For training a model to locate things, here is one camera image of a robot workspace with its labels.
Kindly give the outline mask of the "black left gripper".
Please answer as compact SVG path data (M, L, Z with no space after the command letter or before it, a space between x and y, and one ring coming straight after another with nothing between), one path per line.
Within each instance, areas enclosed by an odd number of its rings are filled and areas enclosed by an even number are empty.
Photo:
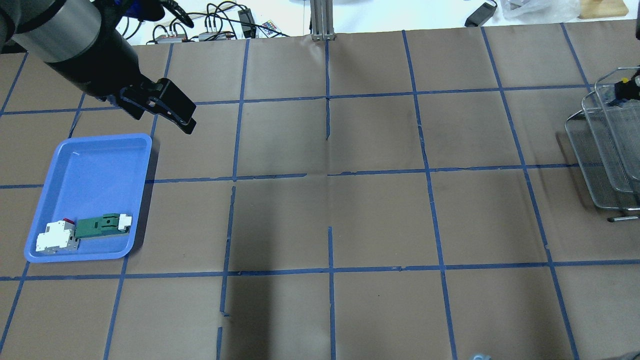
M70 59L46 62L86 95L125 111L135 120L159 115L190 135L196 104L170 79L142 75L138 55L117 30L101 30L93 44Z

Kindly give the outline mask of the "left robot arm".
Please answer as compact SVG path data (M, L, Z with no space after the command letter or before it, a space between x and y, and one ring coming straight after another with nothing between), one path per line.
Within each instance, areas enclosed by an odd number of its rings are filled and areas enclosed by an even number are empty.
M194 22L175 0L3 0L1 43L15 41L87 96L140 120L162 116L185 134L196 126L195 103L173 81L151 80L117 30L123 18L157 22L165 13Z

